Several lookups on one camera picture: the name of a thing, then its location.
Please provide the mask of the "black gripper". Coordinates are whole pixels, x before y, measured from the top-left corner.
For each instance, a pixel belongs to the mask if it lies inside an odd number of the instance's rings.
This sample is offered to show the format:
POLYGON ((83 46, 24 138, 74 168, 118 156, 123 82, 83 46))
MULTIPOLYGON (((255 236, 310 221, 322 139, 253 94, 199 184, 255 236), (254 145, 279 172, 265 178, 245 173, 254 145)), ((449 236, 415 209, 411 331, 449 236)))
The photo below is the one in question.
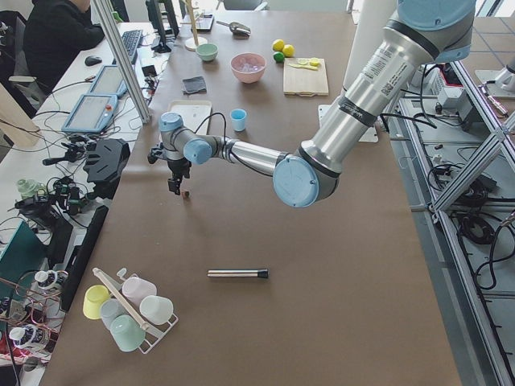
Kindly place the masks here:
POLYGON ((190 178, 192 163, 179 151, 166 148, 162 142, 152 147, 147 155, 147 161, 150 164, 156 163, 158 159, 166 161, 172 173, 172 179, 167 180, 169 191, 174 192, 176 195, 181 195, 182 179, 190 178))

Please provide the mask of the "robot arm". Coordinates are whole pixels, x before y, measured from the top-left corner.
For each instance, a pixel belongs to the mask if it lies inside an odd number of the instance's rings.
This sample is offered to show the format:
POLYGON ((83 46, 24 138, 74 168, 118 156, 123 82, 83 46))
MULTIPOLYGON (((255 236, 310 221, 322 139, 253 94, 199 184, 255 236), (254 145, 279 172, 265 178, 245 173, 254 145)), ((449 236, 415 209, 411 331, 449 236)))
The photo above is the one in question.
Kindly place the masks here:
POLYGON ((501 70, 475 70, 475 74, 490 95, 514 98, 514 59, 501 70))
POLYGON ((469 55, 476 5, 473 1, 399 1, 383 28, 383 40, 348 90, 329 107, 313 138, 294 154, 256 146, 225 135, 199 135, 178 113, 159 118, 162 141, 149 163, 162 159, 180 193, 192 165, 211 158, 270 176, 274 191, 290 207, 308 207, 338 186, 343 160, 390 101, 423 64, 452 62, 469 55))

